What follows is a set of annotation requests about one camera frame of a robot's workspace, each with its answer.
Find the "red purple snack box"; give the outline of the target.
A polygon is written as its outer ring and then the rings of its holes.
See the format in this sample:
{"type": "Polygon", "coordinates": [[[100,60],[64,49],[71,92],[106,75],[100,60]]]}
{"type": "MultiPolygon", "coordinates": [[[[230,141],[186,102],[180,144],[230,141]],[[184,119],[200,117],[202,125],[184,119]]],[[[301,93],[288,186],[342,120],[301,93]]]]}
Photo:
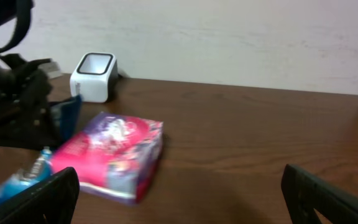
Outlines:
{"type": "Polygon", "coordinates": [[[80,189],[125,204],[142,200],[163,149],[163,122],[100,113],[50,159],[57,173],[75,169],[80,189]]]}

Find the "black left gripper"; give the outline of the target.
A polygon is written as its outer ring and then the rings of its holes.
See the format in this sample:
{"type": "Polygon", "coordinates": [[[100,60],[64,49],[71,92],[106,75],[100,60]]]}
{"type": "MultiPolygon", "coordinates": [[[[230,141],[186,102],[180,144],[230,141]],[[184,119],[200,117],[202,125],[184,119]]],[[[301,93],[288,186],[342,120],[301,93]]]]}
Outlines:
{"type": "Polygon", "coordinates": [[[28,62],[19,54],[8,54],[2,61],[8,68],[0,67],[0,146],[42,149],[61,144],[48,102],[52,86],[39,69],[51,60],[28,62]]]}

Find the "blue Oreo cookie pack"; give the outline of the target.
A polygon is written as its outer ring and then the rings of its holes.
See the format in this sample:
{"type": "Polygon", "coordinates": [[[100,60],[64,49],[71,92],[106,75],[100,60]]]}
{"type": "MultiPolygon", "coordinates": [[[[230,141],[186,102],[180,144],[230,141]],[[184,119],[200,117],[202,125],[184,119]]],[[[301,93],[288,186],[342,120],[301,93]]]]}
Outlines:
{"type": "MultiPolygon", "coordinates": [[[[54,125],[63,142],[75,133],[81,104],[80,96],[50,104],[54,125]]],[[[53,146],[46,146],[40,151],[0,147],[0,203],[50,176],[52,171],[48,162],[56,149],[53,146]]]]}

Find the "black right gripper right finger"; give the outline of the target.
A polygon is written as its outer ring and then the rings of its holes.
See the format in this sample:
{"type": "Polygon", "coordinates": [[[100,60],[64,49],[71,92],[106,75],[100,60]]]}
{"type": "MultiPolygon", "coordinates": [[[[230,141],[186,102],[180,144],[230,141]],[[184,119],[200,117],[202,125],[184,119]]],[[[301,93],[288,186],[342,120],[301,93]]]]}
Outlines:
{"type": "Polygon", "coordinates": [[[285,166],[281,190],[293,224],[358,223],[358,198],[293,164],[285,166]]]}

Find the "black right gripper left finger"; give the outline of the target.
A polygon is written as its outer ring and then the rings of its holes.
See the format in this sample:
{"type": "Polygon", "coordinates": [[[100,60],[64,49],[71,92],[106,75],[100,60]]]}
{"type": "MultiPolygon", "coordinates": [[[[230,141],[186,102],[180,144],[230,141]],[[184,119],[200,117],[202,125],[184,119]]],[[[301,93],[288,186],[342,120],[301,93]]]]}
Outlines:
{"type": "Polygon", "coordinates": [[[77,173],[67,167],[0,203],[0,224],[70,224],[79,191],[77,173]]]}

